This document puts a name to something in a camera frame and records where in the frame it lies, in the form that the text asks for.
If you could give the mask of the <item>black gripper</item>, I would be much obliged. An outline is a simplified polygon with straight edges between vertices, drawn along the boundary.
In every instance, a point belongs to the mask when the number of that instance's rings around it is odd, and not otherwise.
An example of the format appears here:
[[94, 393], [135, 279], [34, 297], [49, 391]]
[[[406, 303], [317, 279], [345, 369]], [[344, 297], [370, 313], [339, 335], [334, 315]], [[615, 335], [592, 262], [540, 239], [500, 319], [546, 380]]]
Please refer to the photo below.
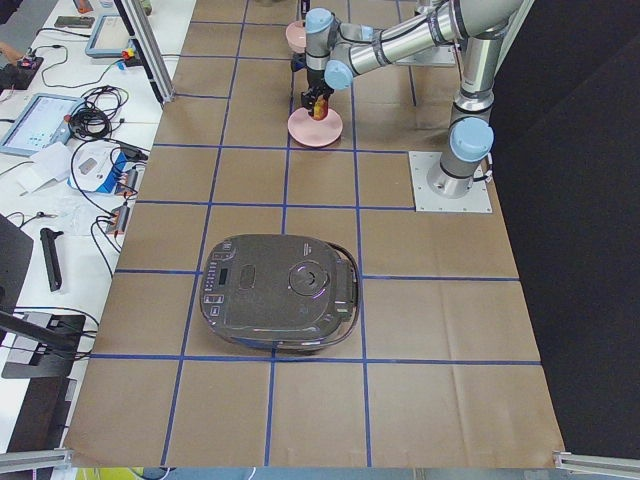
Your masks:
[[293, 53], [291, 59], [291, 71], [298, 72], [304, 70], [306, 72], [306, 80], [308, 88], [301, 93], [301, 106], [305, 109], [312, 109], [313, 103], [323, 97], [322, 112], [324, 116], [328, 115], [330, 109], [330, 97], [334, 90], [327, 85], [324, 80], [324, 70], [313, 69], [307, 64], [306, 55], [304, 53]]

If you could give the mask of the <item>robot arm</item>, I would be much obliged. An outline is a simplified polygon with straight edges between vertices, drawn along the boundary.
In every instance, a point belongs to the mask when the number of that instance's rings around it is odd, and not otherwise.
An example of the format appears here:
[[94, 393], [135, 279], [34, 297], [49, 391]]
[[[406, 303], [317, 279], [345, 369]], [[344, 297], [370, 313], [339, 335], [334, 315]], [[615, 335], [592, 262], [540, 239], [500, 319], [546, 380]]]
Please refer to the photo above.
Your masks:
[[491, 158], [494, 80], [507, 50], [504, 41], [517, 34], [529, 8], [527, 1], [419, 1], [413, 17], [380, 29], [344, 22], [325, 8], [301, 2], [301, 18], [287, 27], [286, 38], [294, 53], [291, 69], [305, 71], [308, 87], [288, 119], [289, 134], [307, 147], [330, 145], [343, 130], [341, 117], [329, 105], [332, 94], [351, 88], [356, 77], [368, 72], [417, 64], [450, 47], [459, 89], [447, 144], [428, 170], [426, 184], [447, 199], [466, 196], [490, 177], [476, 171]]

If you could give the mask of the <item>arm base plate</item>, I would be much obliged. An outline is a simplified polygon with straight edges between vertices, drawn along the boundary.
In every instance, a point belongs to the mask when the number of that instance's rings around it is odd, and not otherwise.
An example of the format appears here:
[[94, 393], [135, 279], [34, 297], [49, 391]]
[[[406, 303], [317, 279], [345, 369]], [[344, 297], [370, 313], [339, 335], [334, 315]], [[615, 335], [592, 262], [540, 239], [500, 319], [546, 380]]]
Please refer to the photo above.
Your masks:
[[397, 65], [420, 67], [455, 67], [456, 59], [452, 45], [434, 46], [409, 55], [396, 62]]
[[415, 211], [490, 214], [492, 206], [485, 181], [473, 182], [470, 190], [456, 199], [446, 198], [434, 191], [429, 185], [428, 173], [432, 167], [439, 165], [440, 157], [440, 152], [408, 152]]

